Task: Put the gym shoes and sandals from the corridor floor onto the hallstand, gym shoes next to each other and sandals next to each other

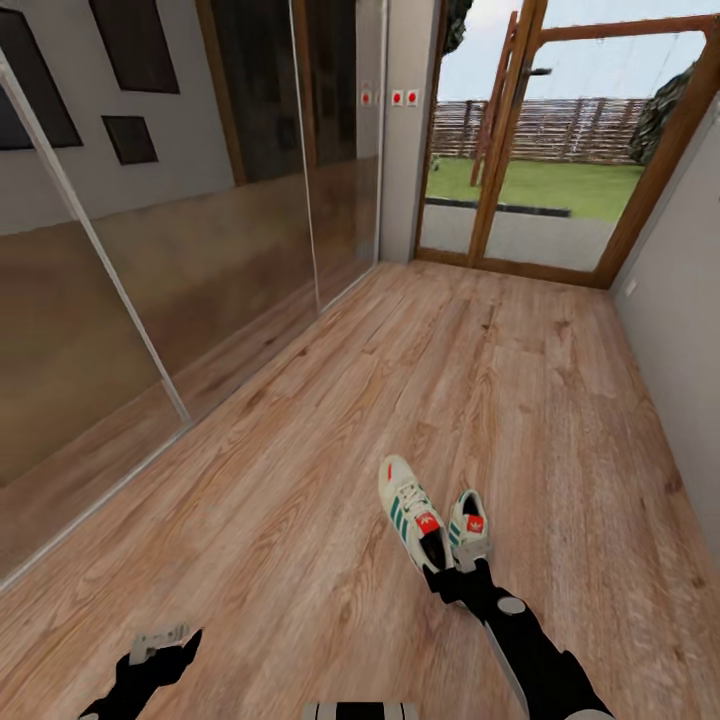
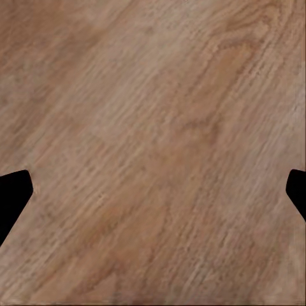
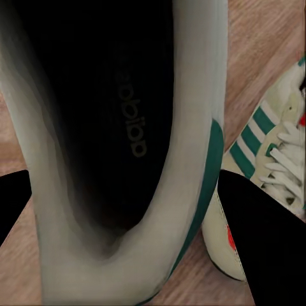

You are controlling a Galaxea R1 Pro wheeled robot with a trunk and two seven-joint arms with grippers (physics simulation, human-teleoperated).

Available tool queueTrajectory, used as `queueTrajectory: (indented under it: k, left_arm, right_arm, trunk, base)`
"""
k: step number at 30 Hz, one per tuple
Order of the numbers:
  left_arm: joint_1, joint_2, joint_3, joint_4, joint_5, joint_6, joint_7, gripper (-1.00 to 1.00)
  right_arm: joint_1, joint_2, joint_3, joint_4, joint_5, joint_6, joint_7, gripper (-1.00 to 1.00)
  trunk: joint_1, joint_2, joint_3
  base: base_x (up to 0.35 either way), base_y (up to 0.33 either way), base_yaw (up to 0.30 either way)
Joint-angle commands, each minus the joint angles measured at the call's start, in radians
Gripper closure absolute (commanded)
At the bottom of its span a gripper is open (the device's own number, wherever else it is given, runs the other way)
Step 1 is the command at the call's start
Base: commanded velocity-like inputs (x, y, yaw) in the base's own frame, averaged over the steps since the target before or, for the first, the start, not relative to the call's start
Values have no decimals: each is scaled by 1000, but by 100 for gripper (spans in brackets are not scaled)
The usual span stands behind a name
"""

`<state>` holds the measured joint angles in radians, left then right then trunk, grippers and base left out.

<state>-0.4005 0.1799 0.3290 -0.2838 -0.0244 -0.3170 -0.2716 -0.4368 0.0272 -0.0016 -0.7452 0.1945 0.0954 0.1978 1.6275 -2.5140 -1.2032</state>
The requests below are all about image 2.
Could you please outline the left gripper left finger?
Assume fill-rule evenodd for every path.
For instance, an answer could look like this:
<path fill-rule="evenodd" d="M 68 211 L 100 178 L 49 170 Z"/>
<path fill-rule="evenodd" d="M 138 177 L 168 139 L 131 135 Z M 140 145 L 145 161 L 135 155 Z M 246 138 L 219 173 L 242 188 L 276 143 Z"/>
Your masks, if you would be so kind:
<path fill-rule="evenodd" d="M 0 245 L 33 194 L 28 170 L 0 177 Z"/>

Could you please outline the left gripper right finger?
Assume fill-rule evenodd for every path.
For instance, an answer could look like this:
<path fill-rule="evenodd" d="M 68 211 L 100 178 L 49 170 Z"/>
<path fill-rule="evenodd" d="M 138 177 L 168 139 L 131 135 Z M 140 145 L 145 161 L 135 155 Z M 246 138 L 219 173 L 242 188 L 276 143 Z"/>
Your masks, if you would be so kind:
<path fill-rule="evenodd" d="M 286 193 L 306 221 L 306 172 L 295 169 L 290 171 Z"/>

